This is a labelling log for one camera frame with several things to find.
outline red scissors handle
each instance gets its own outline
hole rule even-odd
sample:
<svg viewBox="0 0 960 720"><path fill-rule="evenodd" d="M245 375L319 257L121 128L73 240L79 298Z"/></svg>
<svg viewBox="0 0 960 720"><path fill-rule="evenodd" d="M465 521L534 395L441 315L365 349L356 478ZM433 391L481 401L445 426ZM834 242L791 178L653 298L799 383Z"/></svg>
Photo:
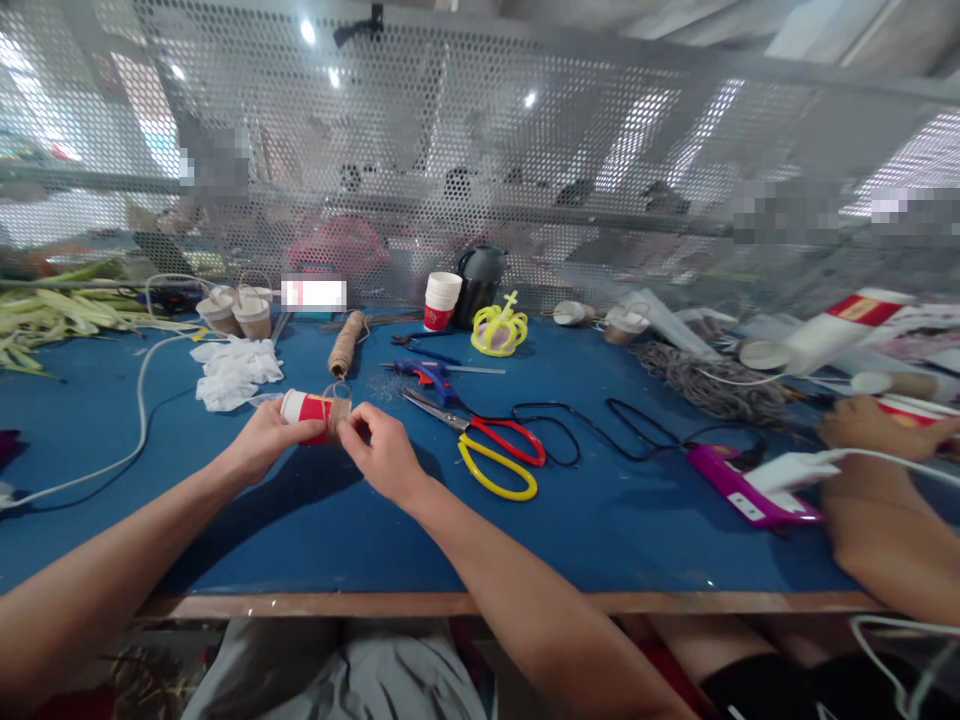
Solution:
<svg viewBox="0 0 960 720"><path fill-rule="evenodd" d="M526 439L526 441L533 446L533 449L537 453L536 457L527 455L527 453L517 450L517 448L507 442L507 440L488 428L487 425L507 427L520 433ZM533 465L534 467L543 467L547 464L547 453L543 449L543 443L540 442L536 435L519 423L515 423L512 420L484 420L483 418L474 417L470 421L470 427L476 428L515 458L522 460L528 465Z"/></svg>

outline blue table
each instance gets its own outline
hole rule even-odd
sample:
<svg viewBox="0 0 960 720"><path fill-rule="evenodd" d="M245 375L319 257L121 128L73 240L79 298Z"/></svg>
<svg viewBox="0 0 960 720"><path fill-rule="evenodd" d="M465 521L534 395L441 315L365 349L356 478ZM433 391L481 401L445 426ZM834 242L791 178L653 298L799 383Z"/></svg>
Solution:
<svg viewBox="0 0 960 720"><path fill-rule="evenodd" d="M679 452L630 462L571 421L583 447L579 467L536 470L540 493L529 503L487 492L463 465L456 436L399 397L398 389L414 380L380 367L407 356L390 345L391 334L416 329L373 330L351 372L354 402L370 401L400 418L428 472L582 591L596 593L605 609L875 607L834 564L822 531L798 531L784 540L752 529ZM32 492L130 452L138 437L140 351L166 336L151 331L146 340L78 339L42 351L38 358L65 384L0 373L0 428L18 428L30 443L0 479ZM292 322L279 343L286 378L263 392L322 392L331 380L326 358L334 337L318 332L316 323ZM453 378L484 414L505 414L521 401L566 402L634 452L643 446L605 408L604 398L637 406L681 437L717 422L649 377L629 351L605 344L589 329L537 320L530 339L505 360L481 355L466 334L427 342L467 364L507 370ZM204 410L194 399L201 368L188 355L193 347L175 342L155 355L146 380L150 436L134 463L44 498L29 511L0 515L0 592L169 489L237 434L252 410ZM535 429L558 456L569 457L558 431ZM706 438L741 448L753 443L739 430ZM773 452L789 446L771 434ZM516 481L489 461L481 466L498 481ZM152 607L181 616L472 611L456 573L427 535L363 482L342 450L323 447L289 451L267 482L229 506L168 574Z"/></svg>

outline black thermos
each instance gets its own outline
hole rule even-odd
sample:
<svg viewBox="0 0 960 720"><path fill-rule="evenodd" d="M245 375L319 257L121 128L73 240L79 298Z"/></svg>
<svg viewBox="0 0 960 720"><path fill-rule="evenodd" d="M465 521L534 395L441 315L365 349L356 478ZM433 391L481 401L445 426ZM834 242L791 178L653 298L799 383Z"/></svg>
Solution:
<svg viewBox="0 0 960 720"><path fill-rule="evenodd" d="M507 269L507 253L490 245L477 245L457 258L457 275L463 278L460 297L453 309L453 322L473 330L473 317L496 302L500 280Z"/></svg>

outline white cable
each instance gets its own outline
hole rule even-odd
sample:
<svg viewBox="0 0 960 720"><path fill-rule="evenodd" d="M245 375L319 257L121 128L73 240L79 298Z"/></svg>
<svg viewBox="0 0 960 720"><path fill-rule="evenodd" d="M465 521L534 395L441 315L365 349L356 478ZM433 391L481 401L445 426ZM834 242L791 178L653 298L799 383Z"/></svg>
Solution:
<svg viewBox="0 0 960 720"><path fill-rule="evenodd" d="M209 288L216 287L216 285L211 283L209 280L204 280L203 278L198 278L193 275L184 275L183 273L158 273L157 275L151 275L150 277L147 278L147 281L143 284L143 294L147 301L146 303L147 314L150 315L150 320L154 322L156 322L157 318L153 314L153 300L150 299L150 283L152 283L157 278L162 278L162 277L175 277L175 278L186 278L187 280L196 280L201 285L206 286L208 288L208 292L209 292ZM181 337L192 337L190 335L187 335L184 332L181 332L180 330L169 330L168 332L176 333Z"/></svg>
<svg viewBox="0 0 960 720"><path fill-rule="evenodd" d="M782 377L786 377L786 373L780 373L779 375L771 375L770 377L763 378L762 380L751 380L747 383L736 382L735 380L725 380L724 378L718 378L716 375L711 375L706 370L700 370L701 375L706 375L711 380L716 380L717 382L726 383L727 385L739 385L741 387L749 387L750 385L766 385L768 382L773 382L774 380L779 380Z"/></svg>
<svg viewBox="0 0 960 720"><path fill-rule="evenodd" d="M109 465L102 470L97 470L96 472L90 473L89 475L84 475L83 477L77 478L76 480L71 480L70 482L63 483L62 485L57 485L56 487L47 488L46 490L41 490L40 492L33 493L33 495L28 495L25 498L21 498L15 501L9 501L4 503L0 500L0 513L2 513L7 508L20 507L21 505L26 505L31 503L34 500L39 500L42 497L47 495L52 495L53 493L60 492L61 490L66 490L67 488L73 487L74 485L79 485L80 483L85 483L87 480L92 480L95 477L100 477L104 473L108 473L115 468L120 467L124 463L127 463L133 460L137 455L140 454L140 451L143 450L144 445L147 443L147 409L143 400L143 379L147 374L147 366L150 364L150 359L153 357L153 354L159 350L164 345L172 343L176 340L188 340L190 339L189 335L180 335L178 334L175 337L167 338L166 340L161 340L156 345L154 345L150 350L147 351L147 354L143 358L143 364L140 366L140 376L137 379L137 409L140 412L140 441L137 443L137 447L132 453L127 455L123 460L118 460Z"/></svg>
<svg viewBox="0 0 960 720"><path fill-rule="evenodd" d="M790 377L790 373L780 373L779 375L771 375L770 377L765 377L762 380L751 380L750 382L741 383L736 382L735 380L726 380L724 378L718 378L716 375L711 375L706 370L700 370L701 375L706 375L711 380L716 380L717 382L726 383L727 385L740 385L741 387L749 387L750 385L766 385L768 382L773 382L774 380L779 380L783 377ZM842 380L840 378L815 378L810 377L809 375L797 375L797 380L818 380L820 382L832 382L832 383L849 383L849 380Z"/></svg>
<svg viewBox="0 0 960 720"><path fill-rule="evenodd" d="M935 670L934 662L940 660L940 665L942 666L949 659L949 655L943 657L942 660L941 656L943 656L943 653L938 653L937 656L934 657L933 662L927 666L927 670L921 677L921 682L917 683L913 697L910 698L908 696L907 689L903 686L897 676L893 674L893 671L884 665L880 658L877 657L877 654L873 651L870 643L868 643L864 637L861 626L867 623L874 625L887 625L889 627L905 628L907 630L917 630L920 632L934 633L939 635L949 635L951 637L958 638L960 638L960 628L950 627L949 625L930 625L928 623L914 622L913 620L898 620L896 618L886 618L880 615L857 615L850 619L850 630L853 632L853 636L860 644L863 652L868 658L870 658L871 661L873 661L873 664L877 666L877 669L886 675L887 679L893 683L893 702L897 708L897 712L900 713L900 716L903 717L904 720L919 720L919 715L910 714L910 706L915 705L916 711L919 712L920 705L923 703L926 693L929 692L930 686L933 685L933 682L936 679L933 677L934 673L931 672ZM924 679L927 677L928 673L931 675L930 679L927 681L929 685L926 688L921 688L921 683L924 682Z"/></svg>
<svg viewBox="0 0 960 720"><path fill-rule="evenodd" d="M910 696L910 704L907 705L907 712L910 717L920 717L920 708L923 707L923 701L930 694L930 689L937 681L937 676L943 670L943 666L950 662L950 658L957 651L958 644L960 643L956 640L951 640L944 645L943 649L933 656L933 659L927 665L927 669L923 671L923 675L917 681L917 686L913 689L913 695Z"/></svg>
<svg viewBox="0 0 960 720"><path fill-rule="evenodd" d="M861 448L839 448L837 450L824 450L823 452L815 453L814 457L816 457L819 461L832 463L835 460L840 460L841 458L846 457L847 455L869 455L870 457L883 458L884 460L890 460L892 462L904 465L911 470L916 470L918 473L923 473L924 475L929 475L937 480L942 480L948 485L960 487L960 478L955 475L945 473L942 470L935 470L934 468L912 462L911 460L904 460L896 455L887 455L887 453L877 452L876 450L863 450Z"/></svg>

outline wooden table edge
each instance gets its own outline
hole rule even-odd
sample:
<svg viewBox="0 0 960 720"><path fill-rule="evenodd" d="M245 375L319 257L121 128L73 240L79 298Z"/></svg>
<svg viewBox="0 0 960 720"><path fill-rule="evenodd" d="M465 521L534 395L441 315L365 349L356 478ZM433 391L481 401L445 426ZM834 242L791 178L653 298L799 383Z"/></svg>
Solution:
<svg viewBox="0 0 960 720"><path fill-rule="evenodd" d="M645 613L854 613L885 608L857 592L589 593L608 615ZM140 609L149 619L233 617L417 617L477 615L467 593L264 593L157 596Z"/></svg>

